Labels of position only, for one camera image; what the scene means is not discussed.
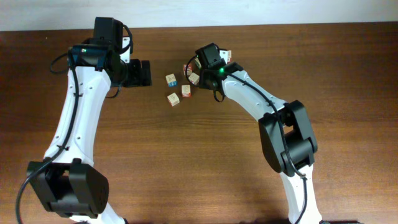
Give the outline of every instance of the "block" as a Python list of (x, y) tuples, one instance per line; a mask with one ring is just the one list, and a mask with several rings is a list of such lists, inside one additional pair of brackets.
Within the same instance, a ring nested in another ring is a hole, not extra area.
[(177, 94), (175, 94), (175, 93), (172, 93), (171, 95), (169, 95), (169, 96), (167, 97), (167, 99), (169, 100), (169, 103), (170, 103), (172, 106), (175, 106), (175, 105), (177, 105), (177, 104), (180, 103), (180, 99), (178, 98)]
[(191, 86), (190, 85), (182, 85), (181, 93), (182, 93), (182, 97), (190, 97), (191, 96)]
[(228, 61), (228, 51), (227, 50), (220, 50), (220, 57), (224, 59), (225, 63)]
[[(185, 75), (185, 68), (187, 67), (187, 65), (182, 65), (182, 69), (184, 71), (184, 75)], [(192, 65), (189, 64), (188, 65), (188, 71), (187, 71), (187, 75), (190, 76), (192, 74)]]
[(232, 62), (232, 50), (228, 51), (228, 61), (227, 63), (231, 63)]
[(169, 87), (173, 87), (177, 85), (177, 80), (175, 79), (174, 74), (166, 75), (166, 81)]
[(197, 75), (195, 72), (192, 72), (188, 79), (194, 85), (198, 85), (199, 83), (199, 75)]
[(195, 59), (195, 64), (197, 65), (197, 68), (201, 69), (201, 64), (200, 64), (199, 58)]

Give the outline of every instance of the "tabletop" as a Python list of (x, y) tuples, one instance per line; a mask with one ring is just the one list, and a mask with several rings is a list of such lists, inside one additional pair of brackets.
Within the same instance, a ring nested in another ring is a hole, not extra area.
[[(174, 107), (167, 101), (187, 84), (182, 65), (214, 42), (265, 90), (305, 105), (318, 141), (313, 184), (324, 220), (397, 222), (398, 23), (131, 31), (131, 57), (150, 60), (152, 86), (105, 99), (94, 145), (95, 169), (108, 178), (118, 215), (130, 223), (287, 218), (257, 121), (232, 100), (217, 103), (210, 90), (192, 87)], [(67, 76), (51, 74), (49, 63), (92, 35), (0, 32), (0, 223), (16, 222), (27, 164), (43, 159), (58, 125)], [(171, 73), (177, 87), (167, 86)], [(47, 213), (31, 186), (21, 212), (26, 223), (72, 223)]]

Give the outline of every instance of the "blue block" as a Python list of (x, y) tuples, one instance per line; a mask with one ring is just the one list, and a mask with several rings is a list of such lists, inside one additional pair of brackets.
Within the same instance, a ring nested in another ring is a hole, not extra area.
[(176, 86), (177, 85), (177, 81), (174, 81), (174, 82), (170, 82), (169, 83), (169, 87), (173, 87), (173, 86)]

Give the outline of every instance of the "brown surface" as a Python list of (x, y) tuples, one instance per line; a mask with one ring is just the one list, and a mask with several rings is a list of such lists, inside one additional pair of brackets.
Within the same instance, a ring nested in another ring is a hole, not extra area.
[[(287, 218), (282, 181), (261, 151), (257, 123), (235, 102), (194, 90), (171, 107), (165, 76), (210, 42), (267, 91), (306, 106), (319, 143), (314, 187), (326, 220), (398, 219), (398, 23), (132, 29), (134, 58), (151, 61), (153, 86), (105, 100), (95, 168), (109, 202), (130, 222), (237, 223)], [(49, 146), (67, 78), (50, 61), (92, 30), (0, 33), (0, 222), (29, 161)], [(46, 213), (29, 186), (26, 223), (71, 223)]]

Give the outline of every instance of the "white background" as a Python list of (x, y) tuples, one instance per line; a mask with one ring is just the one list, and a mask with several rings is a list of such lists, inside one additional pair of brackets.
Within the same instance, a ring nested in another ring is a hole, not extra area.
[(0, 30), (398, 21), (398, 0), (0, 0)]

